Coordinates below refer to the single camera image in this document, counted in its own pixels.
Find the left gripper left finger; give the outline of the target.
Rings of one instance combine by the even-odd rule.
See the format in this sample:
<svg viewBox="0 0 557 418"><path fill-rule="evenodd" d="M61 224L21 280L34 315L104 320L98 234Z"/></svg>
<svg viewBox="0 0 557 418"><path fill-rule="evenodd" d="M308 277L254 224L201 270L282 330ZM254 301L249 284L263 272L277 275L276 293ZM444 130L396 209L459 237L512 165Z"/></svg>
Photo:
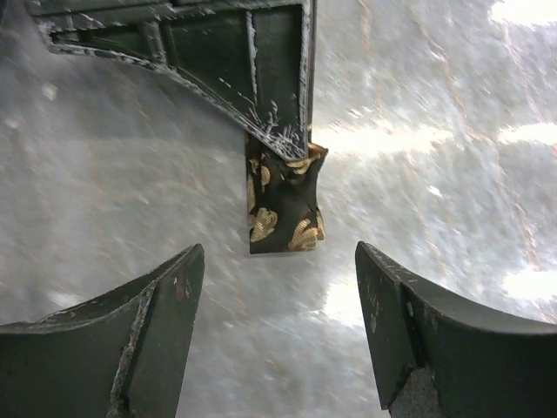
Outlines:
<svg viewBox="0 0 557 418"><path fill-rule="evenodd" d="M1 328L4 417L173 417L205 273L190 246L108 293Z"/></svg>

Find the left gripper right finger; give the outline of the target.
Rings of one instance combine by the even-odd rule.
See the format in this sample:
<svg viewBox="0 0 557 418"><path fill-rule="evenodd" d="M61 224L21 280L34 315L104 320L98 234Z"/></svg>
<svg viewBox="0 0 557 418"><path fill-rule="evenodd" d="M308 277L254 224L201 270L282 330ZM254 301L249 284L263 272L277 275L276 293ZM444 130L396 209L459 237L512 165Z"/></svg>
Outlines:
<svg viewBox="0 0 557 418"><path fill-rule="evenodd" d="M391 416L555 416L555 325L469 300L366 242L355 262L379 404Z"/></svg>

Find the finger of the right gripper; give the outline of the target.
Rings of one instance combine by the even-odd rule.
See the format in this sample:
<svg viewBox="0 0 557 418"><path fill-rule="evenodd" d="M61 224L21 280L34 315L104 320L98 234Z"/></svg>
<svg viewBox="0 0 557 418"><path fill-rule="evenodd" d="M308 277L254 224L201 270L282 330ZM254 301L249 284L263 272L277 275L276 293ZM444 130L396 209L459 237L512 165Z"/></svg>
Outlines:
<svg viewBox="0 0 557 418"><path fill-rule="evenodd" d="M165 74L282 159L311 141L313 1L29 1L48 50Z"/></svg>

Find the dark floral necktie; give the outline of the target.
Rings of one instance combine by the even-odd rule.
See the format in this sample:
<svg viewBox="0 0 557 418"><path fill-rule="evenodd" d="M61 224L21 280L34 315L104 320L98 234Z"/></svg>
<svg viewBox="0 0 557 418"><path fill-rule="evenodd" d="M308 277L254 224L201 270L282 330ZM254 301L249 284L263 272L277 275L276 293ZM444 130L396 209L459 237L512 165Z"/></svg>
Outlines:
<svg viewBox="0 0 557 418"><path fill-rule="evenodd" d="M285 162L252 135L246 137L251 254L312 251L325 238L317 183L327 153L326 148L310 143L306 158Z"/></svg>

